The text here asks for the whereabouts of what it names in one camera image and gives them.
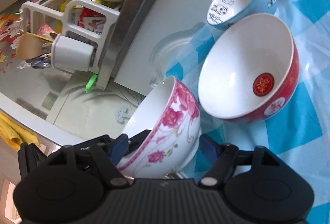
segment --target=metal utensil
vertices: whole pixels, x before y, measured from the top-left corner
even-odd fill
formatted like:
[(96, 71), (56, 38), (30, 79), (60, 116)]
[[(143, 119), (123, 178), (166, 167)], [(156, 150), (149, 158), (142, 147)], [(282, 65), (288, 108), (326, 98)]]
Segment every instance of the metal utensil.
[(47, 42), (42, 46), (42, 49), (46, 52), (46, 53), (50, 53), (52, 50), (52, 43), (51, 42)]
[(51, 57), (49, 55), (36, 57), (32, 60), (31, 67), (36, 70), (51, 68), (52, 67)]
[(52, 38), (55, 40), (55, 38), (56, 38), (56, 36), (57, 36), (57, 33), (55, 33), (55, 32), (50, 32), (50, 33), (49, 33), (49, 36), (52, 37)]

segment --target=wooden spoon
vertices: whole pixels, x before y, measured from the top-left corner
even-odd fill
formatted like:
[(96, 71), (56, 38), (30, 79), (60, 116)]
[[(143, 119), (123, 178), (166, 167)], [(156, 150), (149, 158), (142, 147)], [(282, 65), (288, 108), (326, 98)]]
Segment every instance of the wooden spoon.
[(44, 40), (25, 33), (20, 37), (17, 43), (16, 55), (21, 59), (32, 59), (44, 55), (46, 53), (42, 49), (44, 44)]

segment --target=pink flower pattern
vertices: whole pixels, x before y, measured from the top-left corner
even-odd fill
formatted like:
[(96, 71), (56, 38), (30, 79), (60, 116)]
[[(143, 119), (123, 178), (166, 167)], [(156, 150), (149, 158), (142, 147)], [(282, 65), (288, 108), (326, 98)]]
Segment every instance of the pink flower pattern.
[(158, 162), (163, 162), (164, 157), (166, 154), (163, 151), (156, 151), (152, 154), (148, 155), (148, 161), (149, 163), (158, 163)]
[[(172, 108), (173, 104), (177, 104), (179, 102), (179, 111), (175, 111)], [(184, 111), (187, 111), (186, 114), (189, 117), (189, 122), (191, 123), (196, 118), (199, 117), (199, 107), (197, 104), (196, 99), (192, 95), (192, 93), (188, 90), (188, 88), (182, 84), (182, 82), (178, 81), (176, 79), (175, 87), (173, 95), (163, 113), (163, 116), (161, 117), (161, 120), (156, 124), (156, 126), (153, 128), (151, 133), (148, 135), (146, 140), (143, 142), (143, 144), (140, 146), (140, 148), (136, 151), (134, 156), (123, 166), (118, 167), (120, 171), (125, 170), (128, 166), (130, 166), (144, 151), (144, 149), (147, 147), (149, 143), (153, 141), (154, 136), (157, 134), (159, 129), (161, 128), (161, 125), (167, 126), (169, 128), (172, 128), (172, 131), (168, 132), (169, 135), (167, 136), (161, 136), (154, 140), (154, 142), (158, 145), (157, 150), (147, 155), (148, 157), (148, 163), (158, 163), (162, 162), (164, 157), (169, 157), (173, 151), (174, 148), (178, 148), (178, 144), (174, 143), (171, 146), (171, 149), (168, 150), (168, 154), (165, 153), (163, 150), (159, 150), (159, 146), (166, 140), (167, 137), (171, 135), (176, 135), (179, 137), (181, 135), (181, 132), (178, 132), (178, 128), (180, 127), (182, 121), (184, 118)]]
[(182, 111), (175, 111), (169, 107), (162, 118), (162, 124), (171, 128), (178, 128), (183, 116)]
[(180, 109), (184, 111), (187, 110), (192, 120), (199, 116), (197, 102), (186, 86), (179, 87), (176, 91), (176, 96), (181, 103)]

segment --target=green clip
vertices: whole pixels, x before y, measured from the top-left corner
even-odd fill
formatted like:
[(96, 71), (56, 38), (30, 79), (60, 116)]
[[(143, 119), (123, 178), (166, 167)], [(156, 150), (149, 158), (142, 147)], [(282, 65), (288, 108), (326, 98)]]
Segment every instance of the green clip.
[(89, 93), (92, 90), (93, 86), (96, 85), (97, 77), (98, 77), (97, 74), (93, 74), (93, 76), (90, 78), (90, 80), (88, 81), (85, 87), (86, 93)]

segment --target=yellow towel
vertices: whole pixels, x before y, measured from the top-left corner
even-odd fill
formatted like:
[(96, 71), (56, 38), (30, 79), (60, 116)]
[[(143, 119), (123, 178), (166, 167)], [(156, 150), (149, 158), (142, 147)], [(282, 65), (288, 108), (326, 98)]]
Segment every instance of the yellow towel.
[(40, 147), (37, 136), (0, 111), (0, 137), (14, 150), (18, 151), (23, 142), (34, 143)]

